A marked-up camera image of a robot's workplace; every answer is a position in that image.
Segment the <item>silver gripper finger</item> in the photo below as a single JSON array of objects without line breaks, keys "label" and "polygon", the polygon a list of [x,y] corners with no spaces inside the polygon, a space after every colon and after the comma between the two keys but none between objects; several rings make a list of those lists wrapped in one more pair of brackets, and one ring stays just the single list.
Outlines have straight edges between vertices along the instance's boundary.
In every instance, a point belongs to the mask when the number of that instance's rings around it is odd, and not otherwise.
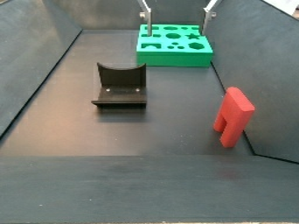
[{"label": "silver gripper finger", "polygon": [[210,0],[207,6],[203,8],[204,11],[204,19],[203,19],[203,25],[202,25],[202,31],[200,34],[204,35],[208,27],[208,22],[212,18],[216,17],[216,12],[214,11],[220,4],[222,0]]},{"label": "silver gripper finger", "polygon": [[139,6],[142,8],[140,17],[144,19],[147,23],[147,35],[152,35],[152,10],[147,5],[146,0],[136,0],[139,3]]}]

